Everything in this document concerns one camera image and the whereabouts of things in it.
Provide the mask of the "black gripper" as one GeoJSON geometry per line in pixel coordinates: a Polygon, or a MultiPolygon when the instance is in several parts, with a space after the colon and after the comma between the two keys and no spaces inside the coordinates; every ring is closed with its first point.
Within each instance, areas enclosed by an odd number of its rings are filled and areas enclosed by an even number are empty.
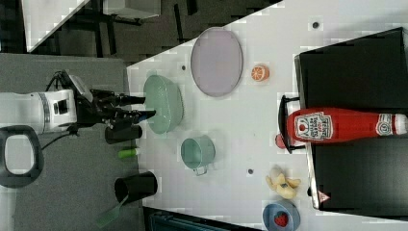
{"type": "MultiPolygon", "coordinates": [[[[97,123],[108,123],[116,121],[116,116],[120,111],[119,106],[143,104],[144,97],[115,94],[109,90],[91,90],[91,100],[79,91],[75,93],[75,106],[77,113],[77,128],[91,127],[97,123]]],[[[156,111],[126,111],[123,114],[125,119],[132,123],[139,123],[154,116],[156,111]]]]}

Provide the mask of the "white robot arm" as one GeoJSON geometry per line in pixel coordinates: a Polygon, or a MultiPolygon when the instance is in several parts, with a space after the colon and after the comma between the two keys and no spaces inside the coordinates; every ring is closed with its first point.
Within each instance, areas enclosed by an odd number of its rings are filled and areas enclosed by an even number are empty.
{"type": "Polygon", "coordinates": [[[31,93],[1,93],[1,186],[18,189],[35,182],[43,170],[43,134],[72,132],[78,122],[78,98],[72,90],[31,93]],[[30,167],[13,172],[7,159],[29,153],[30,167]]]}

